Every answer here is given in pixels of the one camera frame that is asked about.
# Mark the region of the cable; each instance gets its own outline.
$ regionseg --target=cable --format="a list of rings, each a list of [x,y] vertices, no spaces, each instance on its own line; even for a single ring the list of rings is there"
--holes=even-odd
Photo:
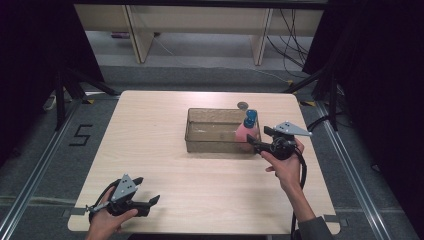
[[[109,186],[107,186],[107,188],[105,188],[105,190],[103,190],[102,194],[100,194],[100,197],[97,199],[96,203],[94,203],[92,205],[92,207],[96,207],[97,205],[99,205],[100,201],[102,200],[102,198],[106,194],[107,190],[109,190],[109,188],[111,188],[111,187],[117,187],[120,181],[121,181],[121,179],[117,179],[116,181],[114,181],[111,184],[109,184]],[[90,212],[88,214],[88,221],[90,223],[91,223],[91,220],[93,219],[93,217],[94,217],[94,213],[93,212]]]
[[[342,115],[342,114],[343,114],[343,112],[337,112],[336,113],[336,116],[337,115]],[[309,124],[309,126],[307,127],[308,128],[308,131],[309,132],[312,132],[314,130],[314,128],[316,126],[318,126],[318,124],[320,124],[321,122],[324,122],[325,120],[328,120],[329,118],[330,118],[330,116],[329,115],[326,115],[324,117],[320,117],[318,120],[315,120],[313,123]]]
[[[302,166],[302,176],[300,178],[300,187],[303,190],[303,187],[305,186],[305,182],[306,182],[306,174],[308,172],[308,168],[306,166],[305,159],[303,158],[303,155],[302,155],[300,149],[295,147],[294,153],[299,158],[300,165]],[[291,225],[291,230],[290,230],[290,239],[292,239],[292,240],[294,239],[295,232],[296,232],[296,214],[293,212],[292,225]]]
[[[294,58],[290,57],[289,55],[287,55],[285,52],[282,52],[277,46],[274,45],[274,43],[271,41],[271,39],[269,38],[269,36],[266,37],[269,41],[269,43],[271,44],[271,46],[281,55],[283,55],[285,58],[288,58],[290,61],[292,61],[293,63],[295,63],[297,66],[303,68],[303,64],[299,63],[298,61],[296,61]]]
[[[280,14],[281,14],[281,16],[283,17],[283,20],[284,20],[284,23],[286,24],[286,26],[287,26],[287,29],[289,30],[289,33],[290,33],[290,35],[289,35],[289,40],[287,41],[287,43],[283,40],[283,39],[281,39],[281,40],[283,40],[283,42],[284,43],[286,43],[286,46],[287,45],[289,45],[289,43],[290,43],[290,39],[291,38],[293,38],[293,41],[295,42],[295,44],[296,44],[296,46],[297,46],[297,52],[298,52],[298,54],[299,54],[299,57],[300,57],[300,59],[302,60],[302,62],[303,62],[303,60],[306,60],[306,58],[305,58],[305,56],[303,55],[304,54],[304,52],[302,52],[302,50],[303,51],[305,51],[306,52],[306,54],[308,54],[308,51],[305,49],[305,48],[303,48],[300,44],[299,44],[299,42],[297,41],[297,36],[296,36],[296,25],[295,25],[295,21],[296,21],[296,10],[292,10],[292,26],[291,26],[291,28],[290,28],[290,26],[289,26],[289,24],[288,24],[288,22],[287,22],[287,20],[286,20],[286,18],[285,18],[285,16],[284,16],[284,13],[283,13],[283,11],[280,9]]]

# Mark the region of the black cable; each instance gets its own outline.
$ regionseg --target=black cable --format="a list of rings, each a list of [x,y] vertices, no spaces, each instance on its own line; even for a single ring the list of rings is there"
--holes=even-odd
[[[343,114],[343,112],[337,112],[336,113],[336,116],[337,115],[342,115]],[[323,116],[323,117],[320,117],[320,118],[318,118],[317,120],[315,120],[313,123],[311,123],[311,124],[309,124],[308,125],[308,127],[307,127],[307,129],[308,129],[308,131],[309,132],[312,132],[313,130],[314,130],[314,128],[316,127],[316,126],[318,126],[318,124],[320,124],[321,122],[324,122],[325,120],[328,120],[330,118],[330,116],[329,115],[325,115],[325,116]]]
[[[103,190],[102,194],[100,194],[100,197],[97,199],[96,203],[94,203],[92,207],[97,207],[99,205],[100,201],[102,200],[102,198],[104,197],[104,195],[106,194],[106,192],[109,190],[109,188],[118,186],[120,181],[121,181],[121,179],[117,179],[113,183],[109,184],[109,186],[107,188],[105,188],[105,190]],[[93,217],[94,217],[94,213],[90,212],[88,214],[88,221],[90,223],[91,223],[91,220],[93,219]]]
[[[286,20],[286,18],[285,18],[285,16],[284,16],[284,13],[283,13],[283,11],[280,9],[280,14],[281,14],[281,16],[283,17],[283,20],[284,20],[284,23],[286,24],[286,26],[287,26],[287,29],[289,30],[289,33],[290,33],[290,36],[289,36],[289,41],[288,41],[288,43],[290,42],[290,39],[291,38],[293,38],[293,41],[295,42],[295,44],[296,44],[296,46],[297,46],[297,52],[299,53],[299,56],[300,56],[300,58],[301,59],[305,59],[306,60],[306,58],[305,58],[305,56],[301,56],[300,54],[302,53],[302,54],[304,54],[304,52],[302,52],[302,50],[303,51],[305,51],[306,52],[306,54],[308,54],[308,51],[305,49],[305,48],[303,48],[300,44],[299,44],[299,42],[297,41],[297,36],[296,36],[296,25],[295,25],[295,20],[296,20],[296,10],[292,10],[292,27],[290,28],[290,26],[289,26],[289,24],[288,24],[288,22],[287,22],[287,20]]]
[[[303,65],[301,63],[299,63],[298,61],[296,61],[295,59],[293,59],[292,57],[290,57],[289,55],[287,55],[285,52],[282,52],[278,47],[276,47],[274,45],[274,43],[271,41],[271,39],[267,36],[268,41],[271,43],[272,47],[274,47],[274,49],[277,51],[277,53],[281,54],[283,56],[283,66],[284,66],[284,70],[286,70],[286,72],[293,76],[293,77],[297,77],[297,78],[305,78],[302,76],[298,76],[296,74],[291,73],[287,67],[286,67],[286,58],[288,58],[290,61],[292,61],[293,63],[297,64],[299,67],[303,68]]]
[[[267,39],[269,41],[269,43],[271,44],[271,46],[281,55],[283,55],[284,57],[288,58],[290,61],[292,61],[293,63],[295,63],[297,66],[299,67],[303,67],[303,64],[299,63],[298,61],[296,61],[296,59],[290,57],[289,55],[287,55],[286,53],[282,52],[277,46],[274,45],[274,43],[271,41],[271,39],[269,38],[269,36],[267,36]]]
[[[294,149],[294,153],[299,158],[300,165],[302,166],[302,176],[300,177],[300,187],[303,190],[303,187],[305,186],[305,183],[306,183],[306,174],[308,172],[308,168],[306,166],[305,159],[303,158],[303,155],[300,149],[296,147]],[[296,231],[296,214],[293,212],[292,225],[290,230],[290,239],[292,240],[294,239],[295,231]]]
[[[281,36],[278,36],[278,37],[280,37],[280,40],[284,43],[284,45],[288,45],[288,46],[289,46],[289,48],[290,48],[290,49],[292,49],[293,51],[301,52],[302,54],[308,54],[307,52],[302,52],[302,50],[299,50],[299,49],[296,49],[296,48],[294,48],[294,47],[290,46],[290,45],[286,42],[286,40],[284,40],[284,39],[283,39],[283,37],[281,37]]]

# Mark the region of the metal bracket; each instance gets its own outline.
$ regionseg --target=metal bracket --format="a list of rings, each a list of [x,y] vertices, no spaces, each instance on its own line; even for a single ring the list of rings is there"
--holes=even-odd
[[[278,124],[274,127],[274,130],[287,135],[312,136],[311,132],[302,129],[289,121]]]
[[[112,195],[111,201],[115,203],[116,201],[136,192],[137,189],[137,185],[128,176],[128,174],[124,174],[118,184],[118,187]]]

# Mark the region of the blue object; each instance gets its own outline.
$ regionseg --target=blue object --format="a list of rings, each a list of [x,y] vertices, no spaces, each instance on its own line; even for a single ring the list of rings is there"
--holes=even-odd
[[[244,119],[243,125],[246,128],[253,128],[253,126],[255,126],[256,116],[258,116],[258,113],[256,112],[256,110],[251,110],[251,109],[247,110],[246,118]]]

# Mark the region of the sleeve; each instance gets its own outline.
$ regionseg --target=sleeve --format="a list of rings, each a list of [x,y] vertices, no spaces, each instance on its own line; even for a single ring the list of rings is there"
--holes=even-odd
[[[302,240],[329,240],[334,239],[322,217],[306,222],[299,222],[299,231]]]

